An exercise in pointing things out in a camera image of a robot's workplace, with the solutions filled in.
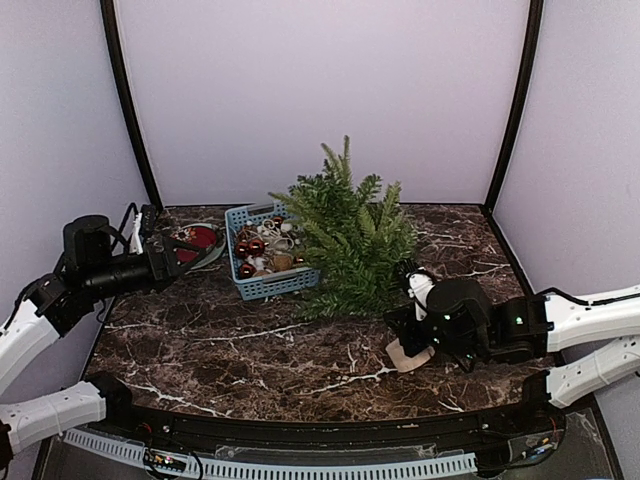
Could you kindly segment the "white ball string lights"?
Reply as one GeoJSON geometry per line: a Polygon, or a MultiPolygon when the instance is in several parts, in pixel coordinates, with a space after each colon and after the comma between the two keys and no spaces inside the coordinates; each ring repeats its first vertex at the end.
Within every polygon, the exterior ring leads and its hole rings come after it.
{"type": "Polygon", "coordinates": [[[302,241],[290,221],[281,216],[265,219],[256,227],[250,240],[254,238],[265,243],[262,256],[248,257],[249,263],[256,268],[255,276],[284,273],[301,266],[302,241]]]}

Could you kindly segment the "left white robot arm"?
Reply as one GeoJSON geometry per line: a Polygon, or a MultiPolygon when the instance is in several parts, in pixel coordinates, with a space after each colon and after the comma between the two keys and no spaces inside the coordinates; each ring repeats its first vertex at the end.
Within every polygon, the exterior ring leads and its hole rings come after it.
{"type": "MultiPolygon", "coordinates": [[[[147,246],[153,221],[136,215],[125,238],[107,217],[89,215],[63,229],[64,250],[53,272],[29,284],[1,327],[1,387],[7,389],[42,352],[65,337],[97,304],[116,296],[160,292],[192,270],[211,251],[187,236],[164,237],[147,246]]],[[[120,436],[141,427],[132,394],[108,373],[69,388],[1,407],[1,464],[43,439],[104,421],[120,436]]]]}

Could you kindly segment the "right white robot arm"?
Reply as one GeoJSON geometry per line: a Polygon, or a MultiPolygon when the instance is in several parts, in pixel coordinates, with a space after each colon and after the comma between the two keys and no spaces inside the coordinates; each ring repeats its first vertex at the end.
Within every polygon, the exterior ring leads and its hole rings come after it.
{"type": "Polygon", "coordinates": [[[549,288],[500,304],[472,279],[435,281],[419,269],[404,285],[410,304],[384,314],[395,334],[387,353],[399,372],[435,354],[449,356],[470,373],[478,363],[519,364],[590,342],[605,344],[589,355],[528,377],[522,403],[510,413],[521,434],[582,397],[639,370],[639,289],[571,296],[549,288]]]}

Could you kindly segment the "small green christmas tree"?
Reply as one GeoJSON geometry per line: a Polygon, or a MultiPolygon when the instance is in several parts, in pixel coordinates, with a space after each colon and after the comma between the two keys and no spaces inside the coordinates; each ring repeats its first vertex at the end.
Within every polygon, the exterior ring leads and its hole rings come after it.
{"type": "Polygon", "coordinates": [[[302,231],[304,264],[320,273],[298,312],[306,320],[379,319],[403,303],[398,269],[413,259],[418,233],[400,205],[400,182],[375,173],[354,181],[350,138],[340,151],[321,148],[321,172],[270,195],[302,231]]]}

